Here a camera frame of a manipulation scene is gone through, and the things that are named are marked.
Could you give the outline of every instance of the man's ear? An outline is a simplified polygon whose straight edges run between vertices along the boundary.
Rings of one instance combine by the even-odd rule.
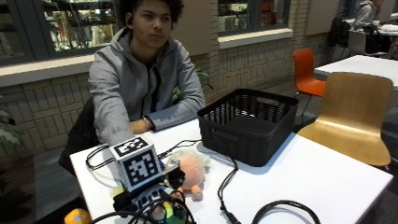
[[[134,29],[134,14],[131,12],[126,13],[126,25],[131,30]]]

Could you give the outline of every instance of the young man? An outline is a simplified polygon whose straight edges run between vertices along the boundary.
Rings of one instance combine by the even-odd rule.
[[[354,31],[372,25],[372,22],[378,20],[382,4],[384,0],[364,0],[360,3],[357,18],[352,25]]]
[[[181,0],[123,0],[126,27],[96,52],[90,69],[95,125],[102,143],[122,143],[197,116],[204,107],[200,79],[188,51],[171,38]],[[180,102],[172,91],[180,87]]]

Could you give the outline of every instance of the wristwatch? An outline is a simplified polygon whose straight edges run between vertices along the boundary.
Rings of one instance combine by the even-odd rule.
[[[143,120],[145,123],[147,130],[149,130],[153,127],[153,123],[152,123],[151,119],[148,119],[148,117],[144,117]]]

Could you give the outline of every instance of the man's hair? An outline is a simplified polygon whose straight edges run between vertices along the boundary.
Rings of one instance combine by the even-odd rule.
[[[184,3],[183,0],[161,0],[171,8],[171,17],[173,24],[179,22],[179,18],[183,14]],[[141,5],[143,0],[122,0],[120,3],[120,20],[123,25],[126,25],[126,14],[138,10],[139,6]]]

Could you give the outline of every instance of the white cube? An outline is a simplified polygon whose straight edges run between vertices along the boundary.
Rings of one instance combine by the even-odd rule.
[[[110,148],[130,192],[161,177],[160,158],[153,144],[135,137]]]

